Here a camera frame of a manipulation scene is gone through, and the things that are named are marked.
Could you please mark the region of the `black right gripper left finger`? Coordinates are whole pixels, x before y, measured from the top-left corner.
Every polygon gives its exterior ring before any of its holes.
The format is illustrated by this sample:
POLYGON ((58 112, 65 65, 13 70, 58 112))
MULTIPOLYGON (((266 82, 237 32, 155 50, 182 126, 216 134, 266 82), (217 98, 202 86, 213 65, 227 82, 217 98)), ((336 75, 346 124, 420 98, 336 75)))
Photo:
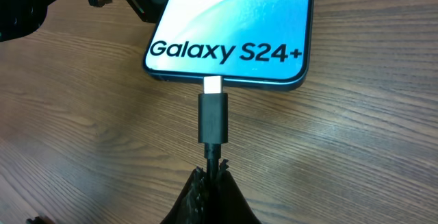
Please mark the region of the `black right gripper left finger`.
POLYGON ((196 167, 161 224, 204 223, 208 199, 209 184, 206 172, 196 167))

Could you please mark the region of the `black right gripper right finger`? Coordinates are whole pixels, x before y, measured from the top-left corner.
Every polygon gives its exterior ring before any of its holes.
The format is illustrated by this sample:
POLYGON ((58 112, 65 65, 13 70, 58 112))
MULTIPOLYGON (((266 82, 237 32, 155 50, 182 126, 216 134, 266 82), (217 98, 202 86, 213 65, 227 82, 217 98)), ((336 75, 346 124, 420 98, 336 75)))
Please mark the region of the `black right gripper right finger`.
POLYGON ((219 165, 216 178, 218 204, 216 220, 222 224, 261 224, 255 216, 236 181, 228 171, 228 160, 219 165))

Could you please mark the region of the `Galaxy S24+ smartphone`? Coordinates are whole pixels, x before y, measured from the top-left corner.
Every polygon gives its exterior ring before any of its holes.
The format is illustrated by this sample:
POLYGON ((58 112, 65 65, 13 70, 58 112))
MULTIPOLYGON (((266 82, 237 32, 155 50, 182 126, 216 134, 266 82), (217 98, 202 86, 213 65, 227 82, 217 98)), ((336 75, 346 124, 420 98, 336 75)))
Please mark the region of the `Galaxy S24+ smartphone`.
POLYGON ((142 62, 163 81, 289 91, 310 65, 314 0, 168 0, 142 62))

